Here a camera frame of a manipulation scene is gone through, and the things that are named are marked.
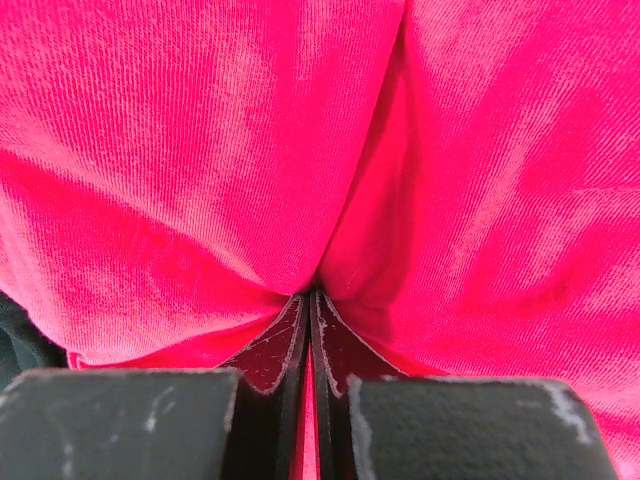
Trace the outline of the pink red t shirt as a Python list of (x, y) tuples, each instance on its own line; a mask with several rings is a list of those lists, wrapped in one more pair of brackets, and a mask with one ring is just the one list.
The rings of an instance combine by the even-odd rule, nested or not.
[(67, 367), (312, 286), (410, 374), (570, 384), (637, 478), (638, 3), (2, 3), (1, 293)]

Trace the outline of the black t shirt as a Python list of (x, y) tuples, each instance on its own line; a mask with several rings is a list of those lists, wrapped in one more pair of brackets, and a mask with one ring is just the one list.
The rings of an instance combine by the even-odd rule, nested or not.
[(0, 384), (4, 389), (25, 371), (66, 368), (66, 352), (46, 338), (28, 313), (6, 294), (0, 296)]

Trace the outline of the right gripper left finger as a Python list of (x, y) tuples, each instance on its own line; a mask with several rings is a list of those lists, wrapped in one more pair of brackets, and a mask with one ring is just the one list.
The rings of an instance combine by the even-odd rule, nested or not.
[(215, 369), (32, 370), (1, 394), (5, 479), (286, 479), (308, 300)]

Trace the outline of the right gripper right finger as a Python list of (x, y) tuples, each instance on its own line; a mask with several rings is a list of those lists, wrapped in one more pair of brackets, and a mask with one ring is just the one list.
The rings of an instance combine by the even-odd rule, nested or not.
[(549, 379), (412, 376), (309, 300), (324, 479), (613, 479), (586, 405)]

